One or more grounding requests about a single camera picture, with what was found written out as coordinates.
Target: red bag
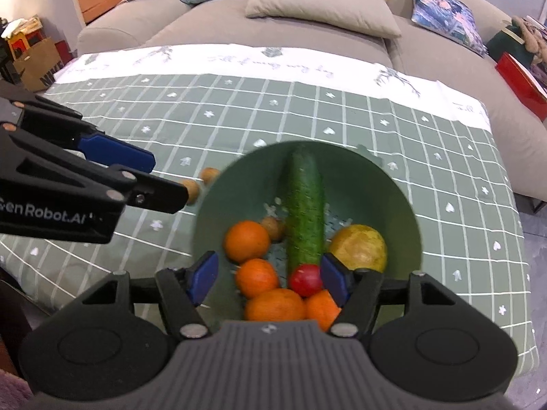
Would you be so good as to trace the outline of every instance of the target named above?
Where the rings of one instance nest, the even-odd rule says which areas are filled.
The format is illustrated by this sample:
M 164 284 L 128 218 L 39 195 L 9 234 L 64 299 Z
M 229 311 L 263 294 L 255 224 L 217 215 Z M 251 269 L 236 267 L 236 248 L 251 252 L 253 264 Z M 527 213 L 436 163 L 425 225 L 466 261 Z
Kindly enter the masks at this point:
M 505 52 L 496 69 L 526 108 L 541 121 L 547 119 L 547 93 L 524 66 Z

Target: floor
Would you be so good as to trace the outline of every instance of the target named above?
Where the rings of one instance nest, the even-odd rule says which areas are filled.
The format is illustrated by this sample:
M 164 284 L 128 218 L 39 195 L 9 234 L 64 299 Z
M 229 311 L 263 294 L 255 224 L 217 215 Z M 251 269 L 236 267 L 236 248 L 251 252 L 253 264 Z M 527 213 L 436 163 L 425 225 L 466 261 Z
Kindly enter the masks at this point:
M 532 321 L 541 364 L 538 370 L 514 379 L 507 397 L 522 410 L 547 409 L 547 207 L 534 215 L 529 199 L 516 195 L 530 264 Z

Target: red tomato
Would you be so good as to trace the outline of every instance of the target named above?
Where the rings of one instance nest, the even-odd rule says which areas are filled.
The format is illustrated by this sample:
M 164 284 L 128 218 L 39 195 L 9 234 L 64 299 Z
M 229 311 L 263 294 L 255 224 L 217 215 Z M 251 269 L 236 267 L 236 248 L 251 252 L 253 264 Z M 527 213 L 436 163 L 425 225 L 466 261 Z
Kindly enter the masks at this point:
M 289 288 L 302 297 L 310 297 L 323 290 L 321 273 L 317 265 L 300 265 L 289 278 Z

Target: paper bag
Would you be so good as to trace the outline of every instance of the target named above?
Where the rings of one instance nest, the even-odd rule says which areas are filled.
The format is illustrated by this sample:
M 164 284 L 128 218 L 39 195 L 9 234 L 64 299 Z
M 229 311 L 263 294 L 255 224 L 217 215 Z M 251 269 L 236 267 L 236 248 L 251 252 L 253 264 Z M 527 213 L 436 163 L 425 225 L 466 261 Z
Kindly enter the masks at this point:
M 37 92 L 54 83 L 54 74 L 62 69 L 63 62 L 51 38 L 46 38 L 24 51 L 13 62 L 25 88 Z

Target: blue gripper pad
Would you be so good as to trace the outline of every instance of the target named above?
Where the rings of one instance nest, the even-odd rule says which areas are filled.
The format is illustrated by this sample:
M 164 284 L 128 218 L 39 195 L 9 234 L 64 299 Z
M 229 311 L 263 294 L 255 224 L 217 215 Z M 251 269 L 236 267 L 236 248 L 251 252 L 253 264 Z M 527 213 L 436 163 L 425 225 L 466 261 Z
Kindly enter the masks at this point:
M 151 173 L 156 165 L 154 154 L 150 151 L 99 133 L 80 138 L 78 150 L 84 153 L 87 160 L 106 166 L 120 164 Z
M 349 300 L 352 272 L 331 254 L 321 258 L 321 280 L 340 308 Z
M 218 255 L 208 251 L 192 267 L 187 270 L 186 293 L 194 306 L 203 303 L 207 293 L 217 280 Z

